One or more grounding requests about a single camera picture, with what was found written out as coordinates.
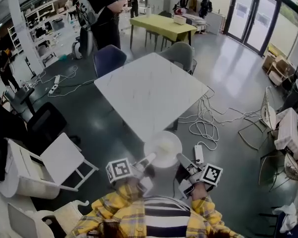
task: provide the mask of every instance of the yellow tablecloth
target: yellow tablecloth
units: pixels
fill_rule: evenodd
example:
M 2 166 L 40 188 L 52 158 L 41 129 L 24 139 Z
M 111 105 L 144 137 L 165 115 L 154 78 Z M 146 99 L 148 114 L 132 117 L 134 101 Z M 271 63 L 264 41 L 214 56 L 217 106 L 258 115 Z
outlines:
M 192 36 L 197 31 L 197 28 L 192 25 L 179 25 L 173 22 L 173 18 L 167 18 L 155 14 L 150 15 L 150 17 L 143 15 L 131 18 L 130 23 L 134 26 L 140 26 L 168 37 L 173 41 L 176 41 L 177 39 L 184 40 L 189 31 L 191 31 Z

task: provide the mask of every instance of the plaid sleeve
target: plaid sleeve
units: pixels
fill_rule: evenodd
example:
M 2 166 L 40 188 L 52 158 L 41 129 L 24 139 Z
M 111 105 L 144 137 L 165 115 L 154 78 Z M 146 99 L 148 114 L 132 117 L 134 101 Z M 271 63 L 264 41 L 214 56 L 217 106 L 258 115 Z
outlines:
M 228 232 L 231 237 L 241 238 L 242 236 L 231 231 L 224 225 L 222 214 L 215 210 L 215 204 L 209 196 L 192 201 L 193 210 L 201 215 L 211 225 L 211 230 Z
M 136 186 L 125 184 L 116 192 L 96 200 L 91 205 L 93 210 L 80 219 L 72 232 L 67 235 L 67 238 L 75 238 L 91 230 L 98 229 L 104 219 L 111 219 L 118 210 L 131 205 L 141 196 L 142 194 Z

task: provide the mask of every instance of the white plate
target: white plate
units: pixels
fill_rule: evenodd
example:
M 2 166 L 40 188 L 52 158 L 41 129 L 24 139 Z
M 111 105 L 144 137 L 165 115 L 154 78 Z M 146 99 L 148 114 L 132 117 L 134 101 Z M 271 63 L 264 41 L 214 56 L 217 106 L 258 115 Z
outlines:
M 182 144 L 175 134 L 164 130 L 156 133 L 145 143 L 145 156 L 153 152 L 157 157 L 152 164 L 157 168 L 169 168 L 178 162 L 176 156 L 182 153 Z

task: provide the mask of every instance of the table with yellow tablecloth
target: table with yellow tablecloth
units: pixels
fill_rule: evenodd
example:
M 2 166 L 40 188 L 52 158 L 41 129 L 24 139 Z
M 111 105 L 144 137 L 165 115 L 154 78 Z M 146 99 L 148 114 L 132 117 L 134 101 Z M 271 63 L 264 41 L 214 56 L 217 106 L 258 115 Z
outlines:
M 149 17 L 147 15 L 135 17 L 130 19 L 131 36 L 130 36 L 130 49 L 133 44 L 134 26 L 146 28 L 149 31 L 153 31 L 162 36 L 165 36 L 173 41 L 183 41 L 188 37 L 189 45 L 191 45 L 191 36 L 197 31 L 197 28 L 189 25 L 179 25 L 173 22 L 173 18 L 168 18 L 160 15 L 152 14 Z

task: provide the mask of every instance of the yellow plaid shirt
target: yellow plaid shirt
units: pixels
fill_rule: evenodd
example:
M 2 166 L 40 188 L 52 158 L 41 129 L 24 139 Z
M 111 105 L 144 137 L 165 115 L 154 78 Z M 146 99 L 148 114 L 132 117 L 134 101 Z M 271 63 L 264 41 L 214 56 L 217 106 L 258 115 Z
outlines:
M 118 222 L 127 237 L 147 236 L 144 201 L 136 187 L 125 184 L 118 191 L 98 199 L 91 206 L 93 210 L 81 218 L 67 238 L 84 237 L 82 234 L 91 230 L 101 230 L 100 224 L 105 221 Z M 215 210 L 215 205 L 209 197 L 193 201 L 186 237 L 207 237 L 211 230 L 223 230 L 231 237 L 242 237 L 224 225 L 222 215 Z

